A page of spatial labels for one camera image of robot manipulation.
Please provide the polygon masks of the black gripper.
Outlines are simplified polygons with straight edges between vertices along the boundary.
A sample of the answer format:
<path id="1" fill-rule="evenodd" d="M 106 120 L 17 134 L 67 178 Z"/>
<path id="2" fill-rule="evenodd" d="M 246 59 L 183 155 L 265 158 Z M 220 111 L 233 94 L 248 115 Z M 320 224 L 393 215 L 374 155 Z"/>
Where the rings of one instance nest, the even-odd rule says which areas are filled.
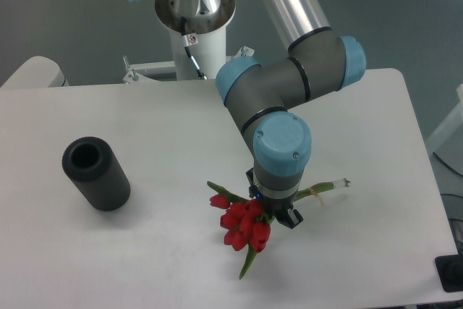
<path id="1" fill-rule="evenodd" d="M 254 170 L 246 172 L 249 186 L 249 196 L 255 198 L 262 205 L 265 212 L 274 217 L 281 225 L 293 229 L 301 222 L 303 217 L 294 209 L 293 201 L 297 194 L 297 185 L 286 190 L 273 190 L 258 181 Z"/>

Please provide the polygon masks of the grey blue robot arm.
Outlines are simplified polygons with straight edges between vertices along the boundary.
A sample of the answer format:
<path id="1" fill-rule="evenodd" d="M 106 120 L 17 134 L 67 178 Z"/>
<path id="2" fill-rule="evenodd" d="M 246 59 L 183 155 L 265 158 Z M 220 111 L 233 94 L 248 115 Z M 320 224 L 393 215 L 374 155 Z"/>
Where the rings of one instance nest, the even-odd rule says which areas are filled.
<path id="1" fill-rule="evenodd" d="M 280 224 L 294 228 L 297 189 L 311 154 L 307 124 L 291 109 L 359 81 L 360 43 L 337 36 L 318 0 L 264 0 L 288 56 L 267 67 L 242 50 L 226 56 L 235 0 L 155 0 L 168 30 L 178 80 L 212 80 L 254 159 L 250 196 Z"/>

